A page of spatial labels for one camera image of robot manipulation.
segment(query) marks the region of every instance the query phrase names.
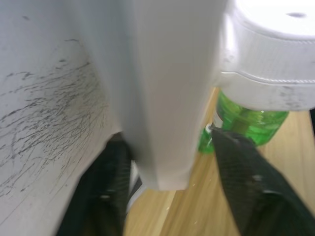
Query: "white appliance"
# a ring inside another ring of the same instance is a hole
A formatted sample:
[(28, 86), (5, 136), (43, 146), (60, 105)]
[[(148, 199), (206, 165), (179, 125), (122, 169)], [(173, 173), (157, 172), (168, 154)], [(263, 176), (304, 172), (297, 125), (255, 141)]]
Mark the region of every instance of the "white appliance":
[[(225, 0), (2, 0), (0, 235), (53, 235), (121, 129), (146, 186), (184, 189), (215, 82), (253, 108), (266, 96), (271, 109), (313, 107), (312, 8), (252, 2), (227, 11), (223, 47), (236, 60), (220, 66)], [(285, 21), (295, 27), (281, 31)]]

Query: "green bottle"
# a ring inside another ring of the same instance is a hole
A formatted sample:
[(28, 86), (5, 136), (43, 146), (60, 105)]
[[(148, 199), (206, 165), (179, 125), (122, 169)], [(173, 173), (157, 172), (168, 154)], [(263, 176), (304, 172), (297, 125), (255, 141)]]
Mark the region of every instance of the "green bottle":
[[(263, 145), (267, 143), (280, 128), (289, 112), (254, 111), (242, 107), (228, 99), (221, 91), (218, 96), (217, 108), (213, 116), (213, 125), (225, 130), (233, 130), (251, 138), (254, 143)], [(207, 139), (209, 144), (204, 148)], [(211, 131), (209, 137), (202, 135), (198, 150), (208, 153), (210, 146), (213, 150)]]
[(213, 152), (213, 144), (212, 144), (212, 136), (211, 136), (211, 128), (212, 124), (207, 124), (206, 127), (201, 131), (198, 151), (203, 154), (210, 154)]

